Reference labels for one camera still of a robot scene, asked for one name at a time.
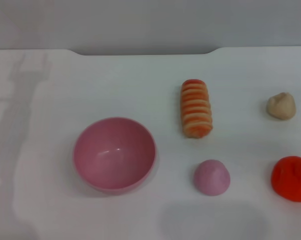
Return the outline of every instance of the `striped food item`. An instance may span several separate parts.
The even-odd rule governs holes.
[[[202,138],[213,129],[213,119],[206,84],[189,79],[181,86],[180,113],[182,129],[189,138]]]

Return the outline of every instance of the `bowl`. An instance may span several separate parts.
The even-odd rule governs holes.
[[[73,152],[81,178],[107,194],[122,194],[140,185],[156,160],[151,133],[123,117],[100,120],[79,136]]]

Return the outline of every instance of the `white table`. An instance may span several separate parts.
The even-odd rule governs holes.
[[[181,134],[179,91],[207,83],[211,134]],[[290,121],[265,113],[289,91]],[[158,164],[145,184],[106,196],[72,169],[86,126],[121,116],[145,125]],[[0,50],[0,240],[301,240],[301,203],[271,189],[280,158],[301,156],[301,47],[221,48],[204,55],[82,56]],[[194,167],[222,161],[231,185],[209,197]]]

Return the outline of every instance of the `clay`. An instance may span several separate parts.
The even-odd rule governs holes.
[[[267,112],[280,120],[289,120],[295,116],[296,105],[292,95],[282,92],[272,96],[267,102]]]
[[[203,194],[217,196],[229,188],[231,177],[223,163],[218,160],[206,160],[197,167],[194,184]]]
[[[182,129],[186,137],[200,139],[211,132],[213,119],[205,82],[189,79],[182,84],[180,113]]]
[[[279,160],[271,174],[271,185],[283,198],[301,202],[301,157],[287,156]]]

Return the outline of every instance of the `beige dough ball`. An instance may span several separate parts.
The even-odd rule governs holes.
[[[267,102],[267,112],[278,119],[288,120],[294,117],[296,105],[292,95],[282,92],[272,96]]]

